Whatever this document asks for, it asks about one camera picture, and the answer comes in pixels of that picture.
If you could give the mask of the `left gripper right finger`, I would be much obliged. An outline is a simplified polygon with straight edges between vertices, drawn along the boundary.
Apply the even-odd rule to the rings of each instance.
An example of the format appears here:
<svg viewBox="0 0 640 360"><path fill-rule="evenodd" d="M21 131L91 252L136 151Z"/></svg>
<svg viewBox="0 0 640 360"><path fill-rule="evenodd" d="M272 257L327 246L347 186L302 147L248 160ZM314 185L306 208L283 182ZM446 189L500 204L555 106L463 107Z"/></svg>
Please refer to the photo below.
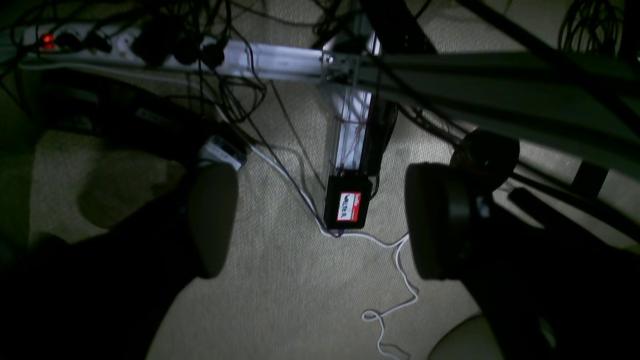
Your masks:
<svg viewBox="0 0 640 360"><path fill-rule="evenodd" d="M482 193L471 175L407 167L407 230L423 280L460 281L506 360L637 360L639 255L606 244L517 187L542 228Z"/></svg>

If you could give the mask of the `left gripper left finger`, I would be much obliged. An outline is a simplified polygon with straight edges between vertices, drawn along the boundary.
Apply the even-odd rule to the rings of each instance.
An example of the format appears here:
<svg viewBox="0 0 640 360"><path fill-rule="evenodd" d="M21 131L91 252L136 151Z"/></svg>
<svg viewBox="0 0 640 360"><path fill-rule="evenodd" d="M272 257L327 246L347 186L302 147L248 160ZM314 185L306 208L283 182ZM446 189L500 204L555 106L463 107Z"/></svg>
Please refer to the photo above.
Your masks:
<svg viewBox="0 0 640 360"><path fill-rule="evenodd" d="M180 292L224 269L238 200L213 162L104 234L41 240L1 271L1 358L144 360Z"/></svg>

